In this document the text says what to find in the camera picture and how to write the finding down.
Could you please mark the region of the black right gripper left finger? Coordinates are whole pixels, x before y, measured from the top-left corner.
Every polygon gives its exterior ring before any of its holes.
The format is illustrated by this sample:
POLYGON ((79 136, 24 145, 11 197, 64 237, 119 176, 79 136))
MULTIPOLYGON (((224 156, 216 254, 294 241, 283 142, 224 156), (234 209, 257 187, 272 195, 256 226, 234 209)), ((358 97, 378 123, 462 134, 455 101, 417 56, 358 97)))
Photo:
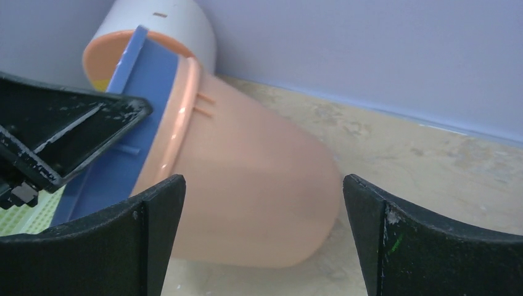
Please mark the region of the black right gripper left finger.
POLYGON ((39 234, 1 238, 2 295, 160 295, 186 182, 173 175, 39 234))

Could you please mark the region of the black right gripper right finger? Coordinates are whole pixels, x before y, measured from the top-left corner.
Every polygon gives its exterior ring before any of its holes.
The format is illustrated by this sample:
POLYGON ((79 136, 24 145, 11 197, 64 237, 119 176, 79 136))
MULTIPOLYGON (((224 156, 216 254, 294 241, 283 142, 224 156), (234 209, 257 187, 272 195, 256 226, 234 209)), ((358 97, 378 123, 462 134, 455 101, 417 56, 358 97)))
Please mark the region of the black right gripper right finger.
POLYGON ((480 228, 350 174, 348 220, 368 295, 521 295, 522 237, 480 228))

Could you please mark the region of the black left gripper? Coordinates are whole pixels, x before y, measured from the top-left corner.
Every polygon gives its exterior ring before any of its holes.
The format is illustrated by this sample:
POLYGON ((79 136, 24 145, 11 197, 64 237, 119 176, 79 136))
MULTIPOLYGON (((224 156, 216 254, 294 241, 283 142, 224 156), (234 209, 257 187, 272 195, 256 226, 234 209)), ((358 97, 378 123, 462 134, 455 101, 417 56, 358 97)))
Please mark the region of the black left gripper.
POLYGON ((151 113, 140 97, 1 73, 1 208, 35 207, 151 113))

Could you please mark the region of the blue plastic bucket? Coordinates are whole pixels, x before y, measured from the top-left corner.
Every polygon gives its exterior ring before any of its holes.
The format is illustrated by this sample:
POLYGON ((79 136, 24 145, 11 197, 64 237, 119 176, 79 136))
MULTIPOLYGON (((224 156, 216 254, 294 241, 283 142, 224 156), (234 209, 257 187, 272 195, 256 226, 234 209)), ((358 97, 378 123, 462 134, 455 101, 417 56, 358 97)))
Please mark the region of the blue plastic bucket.
POLYGON ((178 68, 178 55, 135 29, 108 92, 145 98, 153 112, 70 181, 51 226, 97 212, 131 196, 161 122, 178 68))

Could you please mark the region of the orange plastic bucket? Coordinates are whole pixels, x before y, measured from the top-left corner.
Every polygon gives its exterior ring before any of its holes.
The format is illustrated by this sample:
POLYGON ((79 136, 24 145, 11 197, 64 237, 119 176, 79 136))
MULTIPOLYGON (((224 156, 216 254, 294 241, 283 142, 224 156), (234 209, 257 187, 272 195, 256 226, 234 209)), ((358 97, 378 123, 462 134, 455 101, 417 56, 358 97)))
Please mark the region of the orange plastic bucket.
POLYGON ((312 256, 342 198, 331 151, 193 57, 179 57, 172 82, 133 191, 184 176, 173 256, 265 268, 312 256))

